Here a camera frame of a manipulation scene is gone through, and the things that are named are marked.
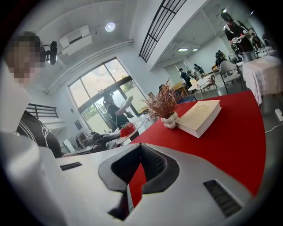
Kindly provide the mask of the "brown chair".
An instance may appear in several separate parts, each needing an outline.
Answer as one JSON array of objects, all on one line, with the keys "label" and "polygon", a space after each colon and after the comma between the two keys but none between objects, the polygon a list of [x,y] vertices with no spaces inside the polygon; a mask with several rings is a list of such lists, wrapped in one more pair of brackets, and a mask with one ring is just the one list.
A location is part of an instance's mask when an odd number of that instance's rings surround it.
[{"label": "brown chair", "polygon": [[215,76],[211,75],[210,82],[207,85],[207,89],[210,90],[211,88],[218,89],[218,86],[215,82]]}]

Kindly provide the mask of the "large glass window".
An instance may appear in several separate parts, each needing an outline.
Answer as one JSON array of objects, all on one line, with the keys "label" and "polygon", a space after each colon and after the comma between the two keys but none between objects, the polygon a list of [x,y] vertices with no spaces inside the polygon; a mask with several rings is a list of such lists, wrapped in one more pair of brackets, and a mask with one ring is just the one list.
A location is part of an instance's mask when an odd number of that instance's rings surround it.
[{"label": "large glass window", "polygon": [[127,99],[133,98],[124,114],[130,122],[135,122],[145,110],[145,104],[141,101],[144,98],[143,93],[117,58],[79,77],[69,85],[69,91],[92,132],[111,131],[110,115],[103,104],[106,94],[113,97],[113,103],[118,108],[122,108]]}]

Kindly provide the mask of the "dried reddish plant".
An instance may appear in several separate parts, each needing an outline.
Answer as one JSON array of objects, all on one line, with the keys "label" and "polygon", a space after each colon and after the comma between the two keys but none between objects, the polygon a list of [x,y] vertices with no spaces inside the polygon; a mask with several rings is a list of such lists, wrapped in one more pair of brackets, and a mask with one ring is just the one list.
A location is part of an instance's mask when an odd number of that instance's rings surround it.
[{"label": "dried reddish plant", "polygon": [[152,117],[169,118],[177,109],[177,102],[181,99],[182,93],[177,94],[170,86],[170,79],[161,84],[156,95],[141,99]]}]

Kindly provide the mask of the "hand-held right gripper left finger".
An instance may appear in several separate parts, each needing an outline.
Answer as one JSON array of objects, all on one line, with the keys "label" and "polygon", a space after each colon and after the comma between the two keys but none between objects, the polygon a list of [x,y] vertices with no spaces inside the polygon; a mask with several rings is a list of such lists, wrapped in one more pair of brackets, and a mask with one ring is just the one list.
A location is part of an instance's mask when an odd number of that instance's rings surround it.
[{"label": "hand-held right gripper left finger", "polygon": [[141,210],[130,211],[128,201],[128,185],[140,156],[140,144],[130,144],[57,159],[68,226],[142,226]]}]

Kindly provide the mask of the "white ceiling curtain track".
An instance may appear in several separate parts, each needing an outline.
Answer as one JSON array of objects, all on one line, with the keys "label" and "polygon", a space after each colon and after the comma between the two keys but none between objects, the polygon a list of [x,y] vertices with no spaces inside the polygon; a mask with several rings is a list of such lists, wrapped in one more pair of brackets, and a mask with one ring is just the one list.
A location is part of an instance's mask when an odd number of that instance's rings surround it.
[{"label": "white ceiling curtain track", "polygon": [[88,62],[95,60],[101,56],[104,56],[108,53],[111,53],[117,49],[121,49],[127,46],[131,46],[134,44],[134,40],[128,40],[128,41],[124,41],[124,42],[120,42],[118,44],[115,45],[111,45],[109,47],[106,47],[98,52],[95,52],[87,57],[85,57],[83,60],[79,61],[78,63],[74,64],[73,66],[71,66],[70,68],[66,69],[63,73],[59,74],[59,77],[53,82],[51,83],[51,85],[44,91],[44,93],[46,95],[51,94],[51,92],[53,90],[55,90],[58,86],[60,86],[67,78],[70,74],[72,74],[74,71],[76,71],[77,69],[80,69],[81,67],[84,67]]}]

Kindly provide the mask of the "white ceiling air conditioner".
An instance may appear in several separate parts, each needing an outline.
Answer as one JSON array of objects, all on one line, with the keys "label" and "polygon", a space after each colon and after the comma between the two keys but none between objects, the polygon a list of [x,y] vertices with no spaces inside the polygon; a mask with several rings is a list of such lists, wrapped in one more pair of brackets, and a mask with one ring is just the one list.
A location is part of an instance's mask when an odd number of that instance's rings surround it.
[{"label": "white ceiling air conditioner", "polygon": [[67,34],[59,40],[62,55],[72,55],[84,47],[92,44],[92,35],[88,26],[81,27]]}]

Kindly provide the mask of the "grey upholstered chair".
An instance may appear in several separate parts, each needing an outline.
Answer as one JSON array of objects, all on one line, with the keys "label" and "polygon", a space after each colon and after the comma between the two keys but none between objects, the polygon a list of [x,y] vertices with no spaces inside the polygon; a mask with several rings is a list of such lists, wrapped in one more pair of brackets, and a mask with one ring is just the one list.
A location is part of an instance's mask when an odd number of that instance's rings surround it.
[{"label": "grey upholstered chair", "polygon": [[227,83],[240,79],[242,90],[246,90],[245,81],[238,65],[231,63],[230,61],[222,61],[220,64],[220,76],[225,86],[227,94],[229,94]]}]

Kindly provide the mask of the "white clothed table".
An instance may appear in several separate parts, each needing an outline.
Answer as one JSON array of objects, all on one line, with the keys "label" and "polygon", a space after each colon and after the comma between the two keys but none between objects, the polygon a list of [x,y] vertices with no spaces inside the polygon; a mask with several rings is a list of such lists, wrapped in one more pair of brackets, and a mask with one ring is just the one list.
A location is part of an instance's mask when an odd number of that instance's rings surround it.
[{"label": "white clothed table", "polygon": [[265,56],[243,64],[243,78],[258,105],[262,97],[283,92],[283,62],[273,56]]}]

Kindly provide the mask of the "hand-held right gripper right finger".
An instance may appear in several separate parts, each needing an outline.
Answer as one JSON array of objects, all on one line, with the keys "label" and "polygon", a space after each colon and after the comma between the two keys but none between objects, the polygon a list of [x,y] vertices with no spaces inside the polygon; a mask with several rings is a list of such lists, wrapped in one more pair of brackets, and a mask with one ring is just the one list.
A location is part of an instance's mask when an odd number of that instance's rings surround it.
[{"label": "hand-held right gripper right finger", "polygon": [[141,144],[147,177],[134,209],[134,226],[226,226],[252,199],[251,192],[209,161]]}]

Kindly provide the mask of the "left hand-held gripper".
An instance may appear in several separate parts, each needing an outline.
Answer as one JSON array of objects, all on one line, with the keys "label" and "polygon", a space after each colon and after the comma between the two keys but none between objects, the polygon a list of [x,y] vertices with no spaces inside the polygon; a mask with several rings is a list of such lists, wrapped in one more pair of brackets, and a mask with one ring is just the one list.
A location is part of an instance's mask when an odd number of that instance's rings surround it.
[{"label": "left hand-held gripper", "polygon": [[82,150],[77,151],[76,154],[92,154],[105,151],[106,149],[113,149],[116,146],[116,142],[113,140],[118,139],[119,137],[120,133],[108,133],[103,135],[95,133],[91,137],[82,141],[85,147]]}]

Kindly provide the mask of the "white bubble vase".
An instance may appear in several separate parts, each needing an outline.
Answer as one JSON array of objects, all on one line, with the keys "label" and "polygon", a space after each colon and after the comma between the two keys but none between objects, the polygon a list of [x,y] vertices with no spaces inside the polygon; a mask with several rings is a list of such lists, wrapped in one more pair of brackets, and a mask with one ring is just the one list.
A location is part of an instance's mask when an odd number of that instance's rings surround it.
[{"label": "white bubble vase", "polygon": [[169,118],[161,118],[162,123],[164,126],[169,129],[174,129],[176,127],[176,121],[178,119],[178,114],[173,112]]}]

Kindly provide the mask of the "white round plate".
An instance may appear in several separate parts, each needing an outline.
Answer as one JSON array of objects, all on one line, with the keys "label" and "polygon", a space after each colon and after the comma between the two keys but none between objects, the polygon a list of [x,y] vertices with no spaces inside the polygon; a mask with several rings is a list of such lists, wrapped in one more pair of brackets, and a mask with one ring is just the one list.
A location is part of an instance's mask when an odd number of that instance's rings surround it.
[{"label": "white round plate", "polygon": [[135,131],[134,131],[133,133],[129,134],[127,137],[119,137],[119,138],[116,140],[116,144],[117,144],[117,145],[122,144],[123,142],[125,142],[126,140],[128,140],[129,138],[131,138],[137,131],[138,131],[138,129],[136,128]]}]

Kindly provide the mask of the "red tablecloth table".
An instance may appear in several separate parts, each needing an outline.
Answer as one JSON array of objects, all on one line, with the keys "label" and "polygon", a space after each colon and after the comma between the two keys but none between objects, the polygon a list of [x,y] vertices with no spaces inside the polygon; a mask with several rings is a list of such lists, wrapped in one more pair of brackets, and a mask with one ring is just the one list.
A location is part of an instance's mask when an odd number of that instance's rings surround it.
[{"label": "red tablecloth table", "polygon": [[134,139],[211,162],[240,182],[255,197],[264,173],[266,139],[258,104],[251,91],[217,97],[221,111],[200,138],[160,120]]}]

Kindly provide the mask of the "yellow wooden table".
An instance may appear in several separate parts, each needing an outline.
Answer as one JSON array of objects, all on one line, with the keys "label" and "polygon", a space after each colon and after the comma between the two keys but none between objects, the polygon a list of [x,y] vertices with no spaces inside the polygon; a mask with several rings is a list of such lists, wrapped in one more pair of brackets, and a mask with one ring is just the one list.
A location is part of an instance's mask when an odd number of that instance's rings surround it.
[{"label": "yellow wooden table", "polygon": [[188,92],[186,90],[186,83],[178,82],[177,84],[173,85],[171,89],[183,97],[188,96]]}]

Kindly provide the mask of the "person's black shirt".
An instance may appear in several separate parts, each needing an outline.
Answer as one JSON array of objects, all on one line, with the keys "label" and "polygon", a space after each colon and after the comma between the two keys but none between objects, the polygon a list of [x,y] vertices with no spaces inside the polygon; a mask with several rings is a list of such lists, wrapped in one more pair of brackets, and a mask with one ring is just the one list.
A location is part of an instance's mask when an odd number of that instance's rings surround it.
[{"label": "person's black shirt", "polygon": [[20,135],[27,136],[40,147],[49,148],[55,158],[61,158],[63,152],[56,136],[36,117],[24,111],[16,130]]}]

